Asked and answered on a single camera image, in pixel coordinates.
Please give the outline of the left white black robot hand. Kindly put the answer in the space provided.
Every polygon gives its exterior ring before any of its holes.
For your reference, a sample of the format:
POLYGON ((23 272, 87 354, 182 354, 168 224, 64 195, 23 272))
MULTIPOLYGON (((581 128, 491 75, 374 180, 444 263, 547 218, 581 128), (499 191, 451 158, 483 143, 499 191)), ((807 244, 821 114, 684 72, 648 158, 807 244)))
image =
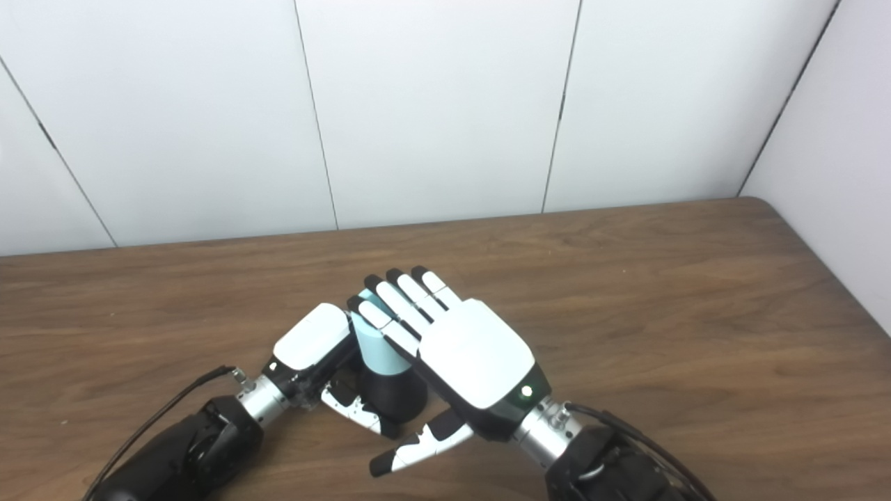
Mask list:
POLYGON ((395 440, 397 425, 338 377, 358 355, 357 336, 347 313, 321 303, 277 340, 259 381, 277 391, 283 408, 312 409, 323 403, 354 424, 395 440))

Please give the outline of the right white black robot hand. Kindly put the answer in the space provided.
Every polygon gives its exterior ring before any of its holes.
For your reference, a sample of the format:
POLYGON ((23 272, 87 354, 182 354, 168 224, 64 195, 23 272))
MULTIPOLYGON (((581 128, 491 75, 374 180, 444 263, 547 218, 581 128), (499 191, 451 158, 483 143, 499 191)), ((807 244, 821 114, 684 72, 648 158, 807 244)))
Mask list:
POLYGON ((373 477, 403 470, 473 436, 509 442, 551 387, 532 350, 480 299, 461 299, 427 267, 366 276, 348 310, 448 403, 417 434, 370 460, 373 477))

